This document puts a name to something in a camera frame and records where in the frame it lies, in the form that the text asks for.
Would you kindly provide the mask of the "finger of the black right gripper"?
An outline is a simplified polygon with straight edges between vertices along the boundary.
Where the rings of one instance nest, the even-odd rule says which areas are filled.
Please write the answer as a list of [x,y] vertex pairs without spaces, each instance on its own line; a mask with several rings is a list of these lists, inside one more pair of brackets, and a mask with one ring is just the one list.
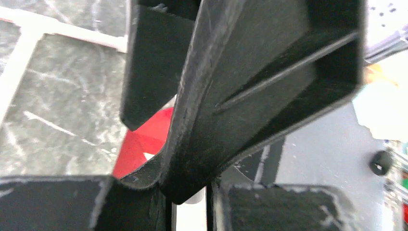
[[177,93],[199,0],[131,1],[120,118],[137,130]]
[[237,160],[345,104],[360,87],[363,0],[204,0],[163,151],[184,203]]

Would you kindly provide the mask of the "green white glue stick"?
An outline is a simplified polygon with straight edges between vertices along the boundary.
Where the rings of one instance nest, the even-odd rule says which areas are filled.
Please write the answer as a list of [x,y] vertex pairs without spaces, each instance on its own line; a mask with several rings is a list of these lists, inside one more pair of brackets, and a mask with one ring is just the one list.
[[177,206],[176,231],[207,231],[206,188]]

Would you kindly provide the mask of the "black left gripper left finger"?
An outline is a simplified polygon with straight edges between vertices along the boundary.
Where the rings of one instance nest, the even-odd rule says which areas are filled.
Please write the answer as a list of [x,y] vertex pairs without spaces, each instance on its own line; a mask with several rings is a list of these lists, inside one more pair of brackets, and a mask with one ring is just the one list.
[[166,199],[157,154],[136,171],[111,175],[0,179],[3,231],[165,231]]

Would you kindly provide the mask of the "tan paper letter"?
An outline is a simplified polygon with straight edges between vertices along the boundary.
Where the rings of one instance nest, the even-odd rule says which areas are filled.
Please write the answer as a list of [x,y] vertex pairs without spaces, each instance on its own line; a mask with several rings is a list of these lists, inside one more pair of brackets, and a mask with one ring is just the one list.
[[143,153],[143,155],[147,161],[149,161],[155,156],[154,154],[149,154],[149,153]]

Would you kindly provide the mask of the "red paper envelope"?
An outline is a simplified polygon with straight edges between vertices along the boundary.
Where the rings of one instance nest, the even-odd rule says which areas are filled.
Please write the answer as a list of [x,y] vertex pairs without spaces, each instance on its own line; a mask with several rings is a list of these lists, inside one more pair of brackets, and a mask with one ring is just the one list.
[[137,130],[127,131],[113,176],[122,178],[130,174],[147,162],[143,153],[156,155],[161,150],[167,139],[172,113],[172,107],[161,110]]

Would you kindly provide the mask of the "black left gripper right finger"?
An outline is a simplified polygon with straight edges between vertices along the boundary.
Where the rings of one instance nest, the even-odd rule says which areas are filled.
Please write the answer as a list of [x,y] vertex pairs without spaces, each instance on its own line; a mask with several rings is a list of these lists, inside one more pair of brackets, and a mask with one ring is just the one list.
[[358,231],[357,212],[339,189],[321,185],[213,183],[209,231]]

